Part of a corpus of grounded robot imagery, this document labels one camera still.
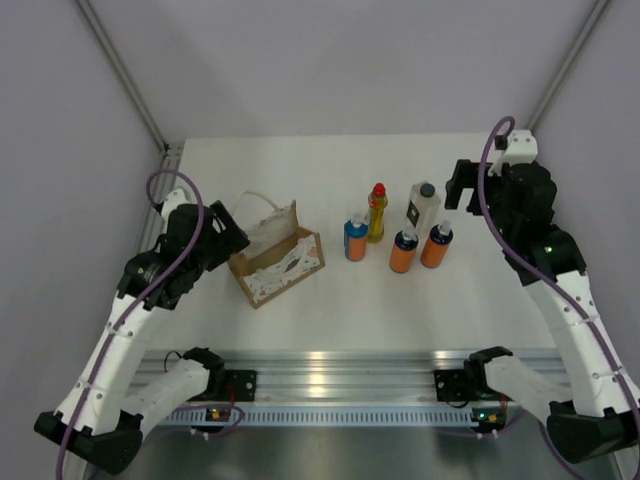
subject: white table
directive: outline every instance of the white table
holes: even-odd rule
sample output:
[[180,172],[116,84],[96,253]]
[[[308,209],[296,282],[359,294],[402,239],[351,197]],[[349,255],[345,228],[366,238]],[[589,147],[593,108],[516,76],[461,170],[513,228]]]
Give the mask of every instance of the white table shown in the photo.
[[[229,208],[238,193],[260,190],[298,203],[301,225],[318,231],[326,267],[254,310],[226,266],[205,274],[183,296],[150,349],[206,346],[224,351],[416,352],[555,348],[546,324],[506,264],[484,220],[441,209],[454,240],[440,268],[399,275],[389,269],[409,190],[444,184],[459,158],[478,160],[484,134],[266,137],[188,140],[180,171],[205,202]],[[386,234],[359,263],[346,260],[343,225],[365,212],[376,182],[387,187]],[[236,220],[249,226],[269,207],[246,198]],[[418,255],[424,242],[418,247]]]

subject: orange bottle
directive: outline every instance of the orange bottle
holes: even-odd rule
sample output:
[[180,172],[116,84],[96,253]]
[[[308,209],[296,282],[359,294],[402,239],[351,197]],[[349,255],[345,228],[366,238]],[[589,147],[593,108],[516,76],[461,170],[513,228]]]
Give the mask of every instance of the orange bottle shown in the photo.
[[389,266],[396,273],[408,272],[411,268],[413,257],[416,256],[418,248],[418,235],[413,226],[408,226],[401,232],[398,232],[391,250],[391,260]]
[[431,229],[427,244],[422,250],[420,261],[425,267],[436,268],[442,263],[444,255],[449,249],[449,245],[453,240],[453,230],[451,230],[451,222],[443,220],[440,225],[436,225]]

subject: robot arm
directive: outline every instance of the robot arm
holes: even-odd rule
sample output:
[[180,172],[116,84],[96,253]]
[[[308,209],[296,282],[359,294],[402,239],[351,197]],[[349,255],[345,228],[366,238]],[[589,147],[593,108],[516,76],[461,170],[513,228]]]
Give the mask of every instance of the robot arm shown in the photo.
[[[495,139],[503,152],[487,165],[486,206],[503,240],[530,265],[553,279],[587,312],[583,319],[549,285],[539,280],[505,251],[505,260],[545,318],[566,367],[571,388],[553,384],[510,351],[495,347],[465,361],[465,377],[476,398],[500,392],[517,401],[547,426],[560,454],[571,463],[637,444],[638,434],[621,379],[640,399],[640,390],[621,367],[602,324],[589,287],[586,264],[575,241],[552,223],[556,185],[549,172],[535,162],[537,145],[531,133],[515,130]],[[473,188],[467,211],[481,215],[477,179],[480,165],[459,160],[447,182],[445,208],[458,207],[464,188]],[[594,326],[612,352],[612,371]]]
[[[137,394],[126,396],[149,342],[182,295],[191,290],[202,273],[249,244],[220,202],[205,207],[203,226],[193,249],[116,330],[117,320],[182,254],[196,229],[197,206],[187,203],[181,189],[171,192],[157,210],[167,221],[166,232],[158,237],[153,249],[127,262],[111,314],[84,371],[58,408],[40,414],[34,427],[62,444],[72,424],[67,450],[112,475],[131,463],[148,432],[178,406],[203,393],[215,396],[223,387],[222,359],[195,348],[186,352],[169,373]],[[96,363],[100,367],[89,381]]]

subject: white wall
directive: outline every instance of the white wall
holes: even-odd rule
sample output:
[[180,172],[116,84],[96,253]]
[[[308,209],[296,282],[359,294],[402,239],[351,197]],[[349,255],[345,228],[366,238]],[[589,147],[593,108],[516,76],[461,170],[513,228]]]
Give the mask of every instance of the white wall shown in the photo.
[[614,2],[537,133],[556,221],[585,257],[596,303],[640,382],[640,2]]
[[51,479],[33,423],[93,350],[158,153],[70,1],[4,2],[0,63],[0,476]]
[[169,140],[526,121],[592,0],[93,0]]

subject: metal frame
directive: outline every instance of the metal frame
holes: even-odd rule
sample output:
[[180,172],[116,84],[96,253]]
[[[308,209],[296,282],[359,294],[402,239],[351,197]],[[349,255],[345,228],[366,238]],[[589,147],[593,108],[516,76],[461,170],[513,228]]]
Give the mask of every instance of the metal frame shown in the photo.
[[[130,385],[137,390],[164,373],[165,351],[151,350],[145,354]],[[328,421],[326,417],[309,419],[297,414],[315,414],[318,409],[346,415],[375,412],[398,414],[387,417],[360,417],[356,421],[367,426],[460,426],[470,418],[439,417],[470,412],[475,407],[496,407],[495,402],[477,402],[469,409],[458,410],[438,402],[434,370],[460,368],[471,350],[440,350],[414,353],[337,353],[337,352],[216,352],[227,368],[252,368],[258,372],[255,409],[266,417],[254,419],[256,424],[271,425],[286,420],[289,426],[305,426],[307,422]],[[555,349],[520,349],[514,352],[527,366],[550,381],[568,385],[564,364]],[[169,360],[170,368],[177,360]],[[287,415],[273,417],[274,414]],[[187,425],[191,417],[173,418],[172,425]],[[339,417],[327,426],[348,426],[352,417]]]
[[[158,149],[162,152],[167,152],[170,145],[165,140],[162,132],[158,128],[158,123],[151,114],[149,108],[144,101],[139,88],[137,87],[133,77],[129,73],[129,70],[125,63],[122,61],[120,54],[115,48],[113,41],[109,37],[107,30],[100,21],[95,8],[93,7],[91,0],[71,0],[77,7],[80,16],[84,23],[93,34],[96,43],[100,47],[102,53],[107,60],[107,63],[112,68],[116,79],[118,80],[123,91],[131,101],[131,104],[135,111],[138,113],[140,120],[142,120],[147,132],[153,139]],[[584,53],[589,40],[593,37],[597,27],[602,24],[606,13],[613,4],[613,0],[595,0],[593,6],[587,15],[587,18],[580,27],[575,39],[571,43],[567,54],[565,55],[562,63],[556,70],[555,75],[546,86],[540,100],[536,104],[533,114],[525,124],[528,130],[535,131],[540,123],[544,120],[549,108],[553,105],[560,92],[562,86],[566,83],[567,79],[571,75],[576,62],[580,56]]]
[[612,4],[612,0],[596,0],[594,2],[591,11],[580,27],[575,39],[571,43],[571,47],[556,70],[555,75],[546,86],[542,97],[538,101],[538,104],[531,115],[531,118],[526,123],[526,128],[528,130],[535,131],[540,126],[540,123],[544,120],[549,108],[555,102],[561,88],[573,72],[578,59],[584,53],[589,40],[593,38],[596,28],[602,24],[602,21]]
[[122,87],[122,90],[126,94],[127,98],[131,101],[131,105],[142,120],[147,132],[153,139],[154,143],[158,147],[158,150],[165,152],[167,150],[167,142],[158,128],[153,115],[149,111],[140,90],[138,89],[133,77],[129,73],[126,65],[122,61],[122,58],[118,54],[109,34],[102,25],[100,17],[96,13],[95,8],[91,4],[90,0],[71,0],[76,6],[80,17],[84,24],[89,28],[89,31],[93,34],[93,37],[100,47],[100,50],[104,54],[107,63],[113,70],[113,73],[118,80],[118,83]]

